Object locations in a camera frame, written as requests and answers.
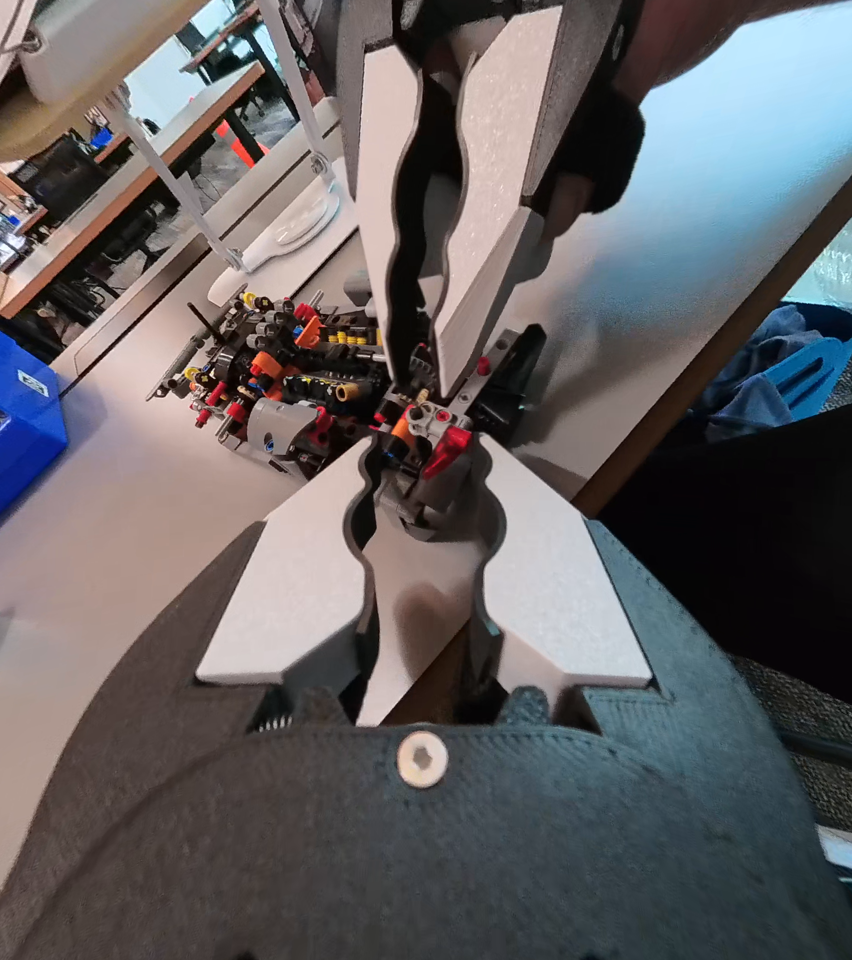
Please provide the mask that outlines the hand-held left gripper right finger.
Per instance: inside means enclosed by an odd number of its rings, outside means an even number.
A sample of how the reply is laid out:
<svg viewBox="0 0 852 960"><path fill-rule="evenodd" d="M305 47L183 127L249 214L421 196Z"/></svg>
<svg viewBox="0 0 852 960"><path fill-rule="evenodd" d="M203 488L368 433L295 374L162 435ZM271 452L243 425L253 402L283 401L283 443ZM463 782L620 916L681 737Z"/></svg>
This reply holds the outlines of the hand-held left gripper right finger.
<svg viewBox="0 0 852 960"><path fill-rule="evenodd" d="M477 442L475 475L487 545L470 627L476 680L646 688L652 670L585 517L495 440Z"/></svg>

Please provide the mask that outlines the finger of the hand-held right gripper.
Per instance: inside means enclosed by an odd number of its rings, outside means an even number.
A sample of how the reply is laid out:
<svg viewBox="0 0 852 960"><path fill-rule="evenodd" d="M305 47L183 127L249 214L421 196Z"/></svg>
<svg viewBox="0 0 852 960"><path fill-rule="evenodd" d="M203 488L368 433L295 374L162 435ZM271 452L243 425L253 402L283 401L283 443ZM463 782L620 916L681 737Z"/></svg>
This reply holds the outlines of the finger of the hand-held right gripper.
<svg viewBox="0 0 852 960"><path fill-rule="evenodd" d="M397 387L408 383L418 342L434 107L432 82L400 45L366 53L356 207L386 366Z"/></svg>
<svg viewBox="0 0 852 960"><path fill-rule="evenodd" d="M440 390L450 400L480 357L532 263L545 217L524 182L548 92L562 6L453 30L427 54L428 74L456 93L462 187L443 246L444 286L432 321Z"/></svg>

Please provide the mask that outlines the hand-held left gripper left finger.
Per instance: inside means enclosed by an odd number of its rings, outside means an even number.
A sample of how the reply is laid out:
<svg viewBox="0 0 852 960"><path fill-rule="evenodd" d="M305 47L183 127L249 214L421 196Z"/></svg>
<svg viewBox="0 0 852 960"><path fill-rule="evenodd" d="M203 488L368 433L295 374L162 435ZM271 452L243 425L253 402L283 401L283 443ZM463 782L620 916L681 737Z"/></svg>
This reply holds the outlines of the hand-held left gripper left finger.
<svg viewBox="0 0 852 960"><path fill-rule="evenodd" d="M195 671L216 686L346 687L375 608L362 549L376 530L373 438L363 438L264 520Z"/></svg>

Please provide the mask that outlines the black lego chassis assembly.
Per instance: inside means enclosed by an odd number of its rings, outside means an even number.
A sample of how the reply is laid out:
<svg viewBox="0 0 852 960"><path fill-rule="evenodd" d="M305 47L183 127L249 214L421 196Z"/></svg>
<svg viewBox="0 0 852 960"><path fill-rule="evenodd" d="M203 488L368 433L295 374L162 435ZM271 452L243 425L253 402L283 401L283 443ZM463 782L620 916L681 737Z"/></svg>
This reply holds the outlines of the black lego chassis assembly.
<svg viewBox="0 0 852 960"><path fill-rule="evenodd" d="M244 290L200 322L147 400L188 402L196 429L303 484L375 432L391 379L371 303L322 309Z"/></svg>

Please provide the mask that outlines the person's right hand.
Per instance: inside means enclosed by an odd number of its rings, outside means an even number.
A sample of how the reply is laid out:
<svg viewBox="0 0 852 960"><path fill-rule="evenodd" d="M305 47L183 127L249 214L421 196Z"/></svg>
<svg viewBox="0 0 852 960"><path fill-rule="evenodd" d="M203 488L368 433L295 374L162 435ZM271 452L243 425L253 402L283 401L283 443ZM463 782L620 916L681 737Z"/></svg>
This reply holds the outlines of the person's right hand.
<svg viewBox="0 0 852 960"><path fill-rule="evenodd" d="M545 242L566 233L579 215L608 210L622 198L644 135L640 104L652 89L705 59L739 23L728 2L644 2L613 93L604 97L598 118L586 123L572 158L562 162Z"/></svg>

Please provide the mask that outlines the wooden-edged neighbouring desk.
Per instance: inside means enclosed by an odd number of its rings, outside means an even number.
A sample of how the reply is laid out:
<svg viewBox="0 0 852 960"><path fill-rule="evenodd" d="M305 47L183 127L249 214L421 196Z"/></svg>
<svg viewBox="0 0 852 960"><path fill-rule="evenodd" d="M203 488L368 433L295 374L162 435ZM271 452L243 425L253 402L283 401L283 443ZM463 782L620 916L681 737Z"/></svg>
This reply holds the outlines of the wooden-edged neighbouring desk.
<svg viewBox="0 0 852 960"><path fill-rule="evenodd" d="M156 136L147 138L149 145L171 166L197 138L216 127L263 75L264 67L254 61L206 86ZM21 264L9 272L0 271L0 317L11 319L27 306L157 177L147 159L134 150L132 158Z"/></svg>

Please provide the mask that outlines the blue fabric bag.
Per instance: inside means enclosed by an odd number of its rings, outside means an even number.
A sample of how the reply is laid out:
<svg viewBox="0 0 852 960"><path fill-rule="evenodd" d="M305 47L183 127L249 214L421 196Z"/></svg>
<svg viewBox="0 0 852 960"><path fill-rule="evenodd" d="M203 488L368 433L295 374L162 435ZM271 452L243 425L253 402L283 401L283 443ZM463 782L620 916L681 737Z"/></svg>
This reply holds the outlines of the blue fabric bag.
<svg viewBox="0 0 852 960"><path fill-rule="evenodd" d="M689 411L707 443L819 414L852 358L852 313L783 303L768 314Z"/></svg>

